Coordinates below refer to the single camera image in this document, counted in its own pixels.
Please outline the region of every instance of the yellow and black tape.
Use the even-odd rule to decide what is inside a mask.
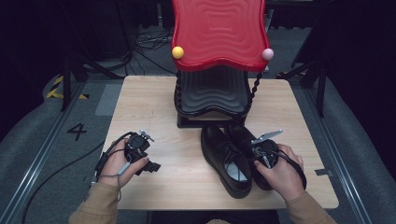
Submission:
[[[56,90],[58,89],[59,85],[61,85],[61,82],[64,80],[64,76],[59,75],[56,80],[53,82],[52,87],[49,90],[49,93],[47,93],[47,98],[59,98],[63,99],[64,95],[61,93],[57,93]],[[88,100],[90,98],[89,94],[81,94],[78,99],[80,100]]]

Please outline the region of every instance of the shoe insole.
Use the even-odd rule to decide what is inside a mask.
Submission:
[[[244,176],[244,174],[239,170],[239,168],[235,165],[235,163],[226,163],[225,164],[225,169],[227,171],[227,174],[232,177],[234,180],[237,181],[244,181],[247,180],[247,178]]]

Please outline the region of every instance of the table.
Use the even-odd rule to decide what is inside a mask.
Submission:
[[[144,129],[155,140],[147,150],[157,173],[134,176],[122,188],[119,209],[216,210],[280,209],[283,199],[275,191],[259,189],[253,181],[246,198],[231,197],[219,176],[203,157],[201,129],[179,129],[173,102],[175,77],[127,77],[107,133],[104,150],[124,133]],[[335,208],[338,199],[327,175],[316,175],[323,163],[308,131],[289,82],[262,79],[247,115],[246,126],[255,136],[283,129],[273,138],[289,145],[304,158],[307,191],[324,208]]]

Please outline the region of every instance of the sleeve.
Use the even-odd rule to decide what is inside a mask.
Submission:
[[[120,188],[95,183],[85,201],[69,218],[70,224],[116,223]]]
[[[336,223],[308,192],[286,202],[286,207],[291,221],[295,224]]]

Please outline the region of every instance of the person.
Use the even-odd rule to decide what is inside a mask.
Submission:
[[[127,139],[120,141],[112,150],[123,149],[127,141]],[[291,147],[277,145],[280,150],[304,168],[302,157],[295,155]],[[133,175],[147,164],[148,160],[148,158],[142,158],[132,163],[122,175],[117,176],[116,174],[126,163],[126,159],[123,151],[115,152],[109,157],[102,171],[105,175],[99,176],[97,183],[92,184],[88,197],[70,216],[69,223],[116,223],[120,188],[125,186]],[[304,190],[301,178],[284,159],[279,158],[273,169],[266,168],[258,161],[255,161],[255,165],[273,189],[284,199],[290,219],[294,224],[335,223],[318,202]],[[229,222],[212,219],[207,223],[227,224]]]

